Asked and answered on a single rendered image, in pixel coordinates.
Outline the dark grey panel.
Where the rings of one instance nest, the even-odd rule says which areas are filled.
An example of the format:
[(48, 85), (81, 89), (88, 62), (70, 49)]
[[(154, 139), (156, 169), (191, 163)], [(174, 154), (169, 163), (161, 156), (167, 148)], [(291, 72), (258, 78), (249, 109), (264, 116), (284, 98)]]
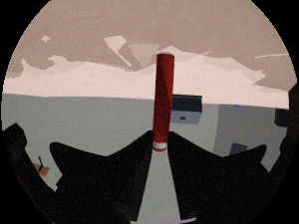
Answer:
[(198, 124), (199, 117), (202, 115), (202, 98), (201, 96), (172, 95), (170, 108), (172, 112), (169, 122)]

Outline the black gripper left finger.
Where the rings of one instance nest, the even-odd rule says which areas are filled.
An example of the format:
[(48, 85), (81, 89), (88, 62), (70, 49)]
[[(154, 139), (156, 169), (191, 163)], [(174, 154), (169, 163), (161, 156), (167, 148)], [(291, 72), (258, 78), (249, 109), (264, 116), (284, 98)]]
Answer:
[(113, 192), (129, 215), (138, 221), (149, 175), (153, 150), (153, 130), (112, 155), (97, 155), (61, 142), (49, 144), (50, 152), (62, 175), (69, 175), (90, 187)]

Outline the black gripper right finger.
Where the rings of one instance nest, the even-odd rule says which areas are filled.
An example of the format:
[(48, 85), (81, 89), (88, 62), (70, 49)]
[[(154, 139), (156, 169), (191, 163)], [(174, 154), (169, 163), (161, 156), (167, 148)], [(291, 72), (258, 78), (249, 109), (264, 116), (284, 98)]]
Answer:
[(231, 175), (259, 163), (266, 147), (259, 144), (258, 147), (222, 157), (169, 131), (166, 148), (181, 221), (194, 219), (195, 212), (218, 192)]

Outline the dark red peg with white band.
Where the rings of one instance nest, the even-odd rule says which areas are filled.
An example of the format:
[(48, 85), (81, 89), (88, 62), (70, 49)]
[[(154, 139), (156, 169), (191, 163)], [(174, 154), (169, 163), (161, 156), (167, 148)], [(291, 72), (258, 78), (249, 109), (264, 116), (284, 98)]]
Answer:
[(154, 88), (153, 149), (164, 151), (172, 109), (174, 55), (156, 55), (156, 88)]

